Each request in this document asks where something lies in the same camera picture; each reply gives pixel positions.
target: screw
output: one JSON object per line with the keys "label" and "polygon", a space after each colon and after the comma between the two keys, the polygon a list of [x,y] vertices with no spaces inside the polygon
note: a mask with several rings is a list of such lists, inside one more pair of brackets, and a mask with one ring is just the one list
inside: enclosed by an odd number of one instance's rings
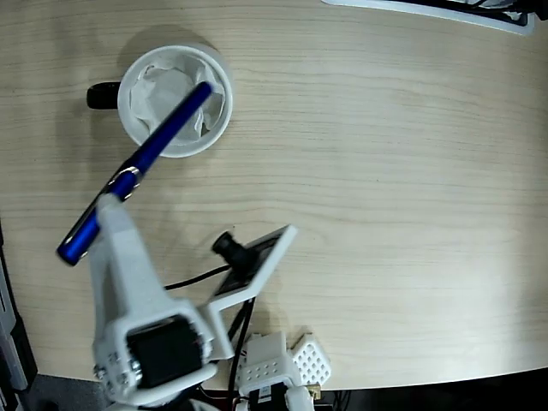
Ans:
{"label": "screw", "polygon": [[115,363],[117,363],[119,360],[120,360],[120,358],[118,357],[118,353],[109,354],[109,362],[110,362],[111,364],[115,364]]}
{"label": "screw", "polygon": [[110,396],[114,396],[114,387],[112,386],[112,383],[109,381],[106,383],[106,389],[109,391]]}
{"label": "screw", "polygon": [[93,375],[95,376],[96,379],[98,379],[99,381],[103,380],[104,378],[104,375],[106,374],[106,371],[104,368],[100,367],[100,366],[95,366],[93,368]]}
{"label": "screw", "polygon": [[120,375],[118,375],[117,380],[118,380],[118,384],[120,384],[120,385],[127,385],[127,384],[129,384],[128,375],[127,375],[125,372],[123,372],[123,373],[121,373]]}

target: wooden table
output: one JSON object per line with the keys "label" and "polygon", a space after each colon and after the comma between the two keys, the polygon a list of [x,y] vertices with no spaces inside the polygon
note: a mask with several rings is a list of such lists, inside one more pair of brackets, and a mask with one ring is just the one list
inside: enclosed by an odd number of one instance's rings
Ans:
{"label": "wooden table", "polygon": [[189,40],[229,61],[236,107],[215,146],[162,159],[128,203],[166,283],[219,264],[225,229],[248,241],[293,223],[252,328],[313,331],[327,388],[548,366],[548,25],[523,38],[319,0],[0,12],[0,217],[42,373],[92,377],[87,264],[54,250],[134,149],[86,89]]}

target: tissue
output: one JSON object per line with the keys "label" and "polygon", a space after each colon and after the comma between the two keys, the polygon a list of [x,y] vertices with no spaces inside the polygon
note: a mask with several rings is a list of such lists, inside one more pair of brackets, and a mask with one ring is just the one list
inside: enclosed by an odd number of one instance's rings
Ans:
{"label": "tissue", "polygon": [[149,135],[181,100],[201,81],[208,81],[213,94],[175,136],[171,144],[198,141],[211,130],[224,106],[224,88],[211,66],[197,57],[157,58],[139,73],[129,91],[129,109],[149,130]]}

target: dark floor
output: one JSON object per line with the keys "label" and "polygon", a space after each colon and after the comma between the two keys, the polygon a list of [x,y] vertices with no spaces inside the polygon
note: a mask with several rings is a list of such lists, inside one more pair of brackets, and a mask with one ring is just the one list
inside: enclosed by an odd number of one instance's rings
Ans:
{"label": "dark floor", "polygon": [[[546,409],[548,369],[452,384],[422,385],[381,390],[354,390],[347,411],[476,411],[489,409]],[[99,411],[107,401],[97,383],[38,375],[24,397],[30,411],[44,401],[59,411]],[[327,391],[323,402],[333,403]]]}

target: white mug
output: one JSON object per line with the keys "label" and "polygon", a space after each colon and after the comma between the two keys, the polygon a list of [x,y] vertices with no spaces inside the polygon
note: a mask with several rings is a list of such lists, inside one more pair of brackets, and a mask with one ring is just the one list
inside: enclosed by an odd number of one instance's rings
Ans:
{"label": "white mug", "polygon": [[197,57],[209,64],[213,72],[217,75],[224,88],[224,105],[221,114],[211,130],[203,134],[199,140],[187,143],[177,144],[172,141],[160,154],[162,157],[182,158],[189,157],[199,152],[203,152],[211,146],[229,125],[234,107],[234,87],[232,75],[228,64],[223,57],[211,47],[200,44],[188,45],[165,45],[157,49],[150,50],[139,57],[126,71],[120,82],[98,83],[87,90],[87,105],[95,110],[118,109],[120,121],[129,137],[138,145],[149,137],[150,130],[138,118],[131,114],[129,108],[130,90],[138,79],[142,70],[161,54],[180,53],[191,57]]}

